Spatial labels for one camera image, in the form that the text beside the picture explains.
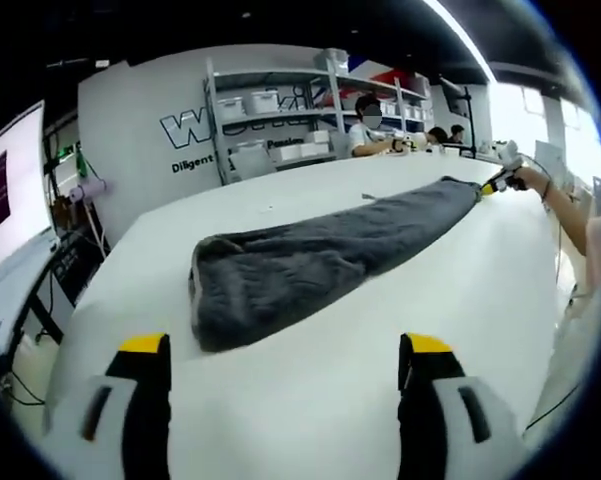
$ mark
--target window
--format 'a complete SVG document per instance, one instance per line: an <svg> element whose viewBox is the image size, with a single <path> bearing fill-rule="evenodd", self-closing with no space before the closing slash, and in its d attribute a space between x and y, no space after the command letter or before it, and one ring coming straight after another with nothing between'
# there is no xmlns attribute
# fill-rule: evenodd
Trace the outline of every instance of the window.
<svg viewBox="0 0 601 480"><path fill-rule="evenodd" d="M562 100L567 167L587 185L601 178L601 141L589 112Z"/></svg>
<svg viewBox="0 0 601 480"><path fill-rule="evenodd" d="M536 140L548 141L542 96L537 90L506 83L489 87L493 139L514 140L518 151L533 157Z"/></svg>

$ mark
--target person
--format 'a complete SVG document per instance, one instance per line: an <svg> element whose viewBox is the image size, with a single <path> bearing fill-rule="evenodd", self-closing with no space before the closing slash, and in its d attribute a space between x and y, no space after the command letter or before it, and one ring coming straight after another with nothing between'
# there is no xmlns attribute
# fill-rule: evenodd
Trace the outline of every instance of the person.
<svg viewBox="0 0 601 480"><path fill-rule="evenodd" d="M462 145L464 140L464 127L462 125L453 125L451 127L451 138L449 143L458 143Z"/></svg>
<svg viewBox="0 0 601 480"><path fill-rule="evenodd" d="M372 129L378 128L382 121L380 100L373 95L363 95L356 101L358 121L349 129L349 145L352 156L368 157L386 150L400 151L402 143L393 138L379 138Z"/></svg>
<svg viewBox="0 0 601 480"><path fill-rule="evenodd" d="M527 188L535 190L553 210L558 222L576 247L587 259L587 277L591 287L601 285L601 216L587 221L569 196L556 188L542 173L521 167L514 176L524 181Z"/></svg>
<svg viewBox="0 0 601 480"><path fill-rule="evenodd" d="M428 132L419 132L411 135L411 140L416 144L418 151L425 151L430 145L447 143L449 136L441 127L433 127Z"/></svg>

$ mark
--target desk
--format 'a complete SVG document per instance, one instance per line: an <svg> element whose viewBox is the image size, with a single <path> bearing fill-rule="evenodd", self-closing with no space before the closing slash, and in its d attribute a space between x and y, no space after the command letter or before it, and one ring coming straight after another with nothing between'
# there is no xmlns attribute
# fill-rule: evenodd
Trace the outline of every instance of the desk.
<svg viewBox="0 0 601 480"><path fill-rule="evenodd" d="M47 400L101 374L132 335L171 335L173 478L395 478L397 365L405 331L452 345L468 375L506 399L522 431L547 372L555 245L531 192L479 203L402 266L254 345L210 355L190 328L196 242L363 205L452 175L482 182L476 160L418 153L342 160L189 197L142 215L104 262L65 332Z"/></svg>
<svg viewBox="0 0 601 480"><path fill-rule="evenodd" d="M11 365L29 309L57 343L62 340L62 331L37 296L57 246L55 233L46 230L0 265L0 373L5 373L5 362L7 369Z"/></svg>

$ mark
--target gray towel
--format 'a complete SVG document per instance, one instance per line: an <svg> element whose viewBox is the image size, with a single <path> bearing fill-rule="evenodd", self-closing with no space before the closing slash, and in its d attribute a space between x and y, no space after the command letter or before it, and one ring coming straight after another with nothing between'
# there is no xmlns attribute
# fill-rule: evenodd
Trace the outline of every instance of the gray towel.
<svg viewBox="0 0 601 480"><path fill-rule="evenodd" d="M414 257L479 199L479 185L444 177L324 217L208 237L189 277L194 334L207 351L261 340Z"/></svg>

